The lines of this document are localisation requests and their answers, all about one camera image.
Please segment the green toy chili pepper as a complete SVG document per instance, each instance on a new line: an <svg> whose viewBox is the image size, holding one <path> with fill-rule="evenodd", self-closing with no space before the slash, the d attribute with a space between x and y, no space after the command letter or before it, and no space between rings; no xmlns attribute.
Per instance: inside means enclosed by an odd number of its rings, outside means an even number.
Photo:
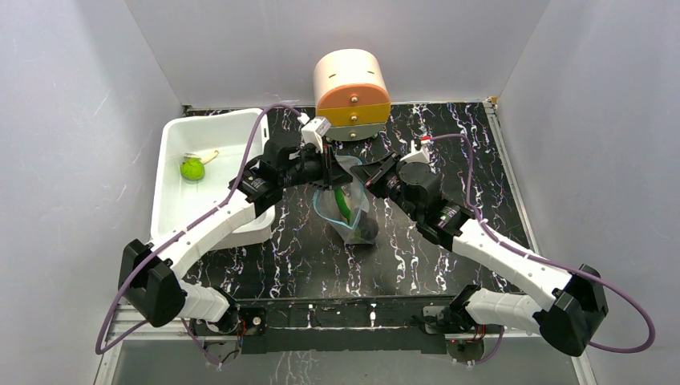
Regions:
<svg viewBox="0 0 680 385"><path fill-rule="evenodd" d="M352 210L348 205L348 197L343 188L336 188L334 190L334 199L343 220L349 225L352 221Z"/></svg>

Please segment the clear zip top bag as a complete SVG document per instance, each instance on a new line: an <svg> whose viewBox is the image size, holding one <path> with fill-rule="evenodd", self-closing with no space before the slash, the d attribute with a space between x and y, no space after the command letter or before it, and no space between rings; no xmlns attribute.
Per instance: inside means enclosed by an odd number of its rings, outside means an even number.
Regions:
<svg viewBox="0 0 680 385"><path fill-rule="evenodd" d="M314 193L316 214L329 225L345 245L372 245L378 223L372 213L363 183L357 179L333 190Z"/></svg>

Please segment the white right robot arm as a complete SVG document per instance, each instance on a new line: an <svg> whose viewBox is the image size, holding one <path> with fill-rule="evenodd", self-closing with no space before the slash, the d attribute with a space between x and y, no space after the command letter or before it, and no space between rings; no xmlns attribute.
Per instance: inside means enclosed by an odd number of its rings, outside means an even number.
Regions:
<svg viewBox="0 0 680 385"><path fill-rule="evenodd" d="M584 352L609 311L602 285L586 278L597 277L595 269L583 265L569 273L543 258L530 260L529 250L486 230L470 209L444 194L441 177L427 164L390 154L350 170L371 194L408 215L430 243L485 266L521 291L498 293L468 285L445 310L427 318L431 329L449 333L509 326L540 335L563 354Z"/></svg>

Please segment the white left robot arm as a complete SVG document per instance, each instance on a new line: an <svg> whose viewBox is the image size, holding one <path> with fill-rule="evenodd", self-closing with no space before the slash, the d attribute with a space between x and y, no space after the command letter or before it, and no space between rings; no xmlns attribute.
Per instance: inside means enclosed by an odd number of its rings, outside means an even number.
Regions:
<svg viewBox="0 0 680 385"><path fill-rule="evenodd" d="M247 163L241 180L231 182L230 202L215 205L161 245L135 239L124 247L119 288L145 322L161 327L175 318L201 319L221 334L238 327L233 297L188 284L184 275L217 243L278 203L285 188L311 184L333 189L353 180L336 160L325 133L303 128L298 146L267 142L264 153Z"/></svg>

